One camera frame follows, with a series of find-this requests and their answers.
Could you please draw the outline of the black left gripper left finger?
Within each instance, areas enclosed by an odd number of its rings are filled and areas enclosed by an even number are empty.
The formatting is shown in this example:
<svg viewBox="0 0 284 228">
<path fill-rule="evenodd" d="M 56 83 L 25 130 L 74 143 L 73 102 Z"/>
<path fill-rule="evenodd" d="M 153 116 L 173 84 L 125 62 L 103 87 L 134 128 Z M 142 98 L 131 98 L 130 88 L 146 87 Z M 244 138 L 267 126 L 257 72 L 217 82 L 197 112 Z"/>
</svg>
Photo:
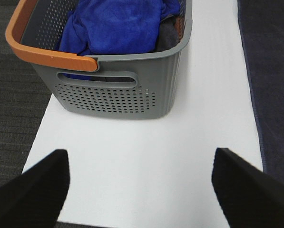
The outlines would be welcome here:
<svg viewBox="0 0 284 228">
<path fill-rule="evenodd" d="M 0 187 L 0 228 L 53 228 L 70 185 L 68 152 L 55 150 Z"/>
</svg>

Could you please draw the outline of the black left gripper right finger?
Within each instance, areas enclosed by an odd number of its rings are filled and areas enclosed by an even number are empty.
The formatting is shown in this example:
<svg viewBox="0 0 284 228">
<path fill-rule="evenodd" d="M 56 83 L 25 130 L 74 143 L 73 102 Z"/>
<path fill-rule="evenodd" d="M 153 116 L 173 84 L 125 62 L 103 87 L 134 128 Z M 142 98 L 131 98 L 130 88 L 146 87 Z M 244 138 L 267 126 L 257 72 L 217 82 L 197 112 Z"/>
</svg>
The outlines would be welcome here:
<svg viewBox="0 0 284 228">
<path fill-rule="evenodd" d="M 232 228 L 284 228 L 284 185 L 227 148 L 218 148 L 212 185 Z"/>
</svg>

